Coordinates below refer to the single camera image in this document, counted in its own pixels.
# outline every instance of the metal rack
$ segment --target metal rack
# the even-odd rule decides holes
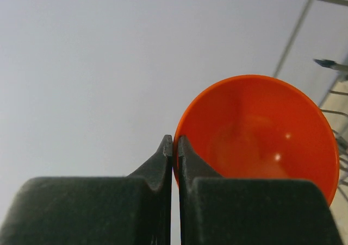
[[[302,12],[296,22],[296,25],[291,32],[291,35],[289,37],[289,40],[283,50],[283,53],[277,63],[276,69],[274,71],[273,77],[277,78],[282,70],[282,67],[285,63],[285,60],[295,42],[295,39],[304,23],[304,20],[306,19],[306,16],[308,15],[308,12],[310,10],[310,7],[313,3],[313,1],[321,1],[325,3],[331,3],[336,5],[341,5],[348,7],[348,1],[347,0],[307,0]],[[347,111],[344,112],[342,110],[336,110],[335,108],[326,108],[325,104],[327,100],[331,96],[338,96],[338,97],[346,97],[348,101],[348,87],[347,90],[342,90],[342,85],[345,84],[346,81],[348,81],[348,57],[342,64],[338,64],[335,61],[332,60],[314,60],[319,65],[325,68],[330,68],[332,70],[335,70],[337,73],[336,79],[334,80],[334,83],[331,85],[329,90],[326,92],[324,98],[319,104],[319,108],[324,113],[324,115],[335,115],[337,117],[342,117],[345,121],[345,125],[343,125],[339,129],[334,129],[332,123],[329,123],[333,129],[333,133],[335,135],[338,147],[339,147],[339,153],[340,153],[340,170],[341,170],[341,176],[339,179],[338,184],[338,190],[343,195],[344,199],[348,202],[348,195],[343,191],[341,188],[342,186],[348,186],[348,114]]]

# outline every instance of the white background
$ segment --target white background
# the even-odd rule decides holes
[[[271,76],[305,1],[0,0],[0,220],[27,179],[128,175],[207,86]],[[312,59],[342,61],[347,24],[314,2],[280,78],[318,102],[334,74]]]

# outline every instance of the bowl rim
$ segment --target bowl rim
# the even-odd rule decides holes
[[[308,106],[310,106],[312,109],[314,109],[317,113],[317,115],[319,116],[319,118],[322,121],[322,126],[326,129],[326,131],[328,133],[331,133],[332,137],[331,138],[331,146],[333,146],[334,148],[334,152],[335,152],[335,164],[336,164],[336,169],[335,169],[335,179],[334,179],[334,183],[335,183],[335,188],[333,188],[331,190],[331,193],[328,197],[327,203],[330,206],[332,203],[332,200],[335,196],[336,193],[336,189],[338,186],[338,180],[339,180],[339,152],[338,152],[338,147],[337,147],[337,143],[333,134],[333,131],[330,127],[330,124],[328,123],[326,117],[324,116],[324,114],[321,112],[320,108],[307,96],[305,95],[302,91],[300,91],[299,89],[297,89],[296,87],[280,80],[277,78],[273,78],[273,77],[268,77],[265,75],[257,75],[257,74],[248,74],[248,75],[239,75],[239,76],[235,76],[235,77],[230,77],[230,78],[226,78],[223,79],[219,82],[214,83],[213,85],[207,87],[206,89],[204,89],[197,97],[195,97],[195,99],[188,105],[188,107],[185,109],[182,117],[180,118],[180,121],[178,123],[175,135],[174,135],[174,141],[173,141],[173,171],[174,171],[174,175],[176,178],[176,182],[177,184],[179,183],[179,179],[178,179],[178,157],[177,157],[177,149],[178,149],[178,140],[179,137],[181,135],[179,135],[180,130],[182,128],[182,125],[187,117],[187,115],[189,114],[190,110],[192,109],[192,107],[201,99],[203,98],[208,92],[210,92],[211,90],[214,90],[215,88],[229,83],[230,81],[235,81],[235,80],[244,80],[244,79],[260,79],[260,80],[267,80],[267,81],[271,81],[273,83],[277,83],[279,85],[285,86],[288,89],[292,90],[292,92],[297,93],[299,96],[302,97],[303,100],[305,100],[308,103]]]

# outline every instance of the dish rack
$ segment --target dish rack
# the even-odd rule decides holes
[[[347,0],[307,0],[277,63],[273,77],[277,78],[279,76],[313,1],[348,7]],[[348,57],[341,64],[326,59],[315,59],[314,61],[323,68],[330,68],[336,73],[334,82],[318,106],[329,121],[335,135],[340,155],[340,178],[337,189],[348,202],[348,195],[342,189],[343,186],[348,186]]]

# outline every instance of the orange bowl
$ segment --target orange bowl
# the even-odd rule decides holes
[[[246,75],[210,86],[183,114],[175,154],[182,135],[224,177],[306,179],[332,202],[339,153],[330,125],[304,93],[281,80]]]

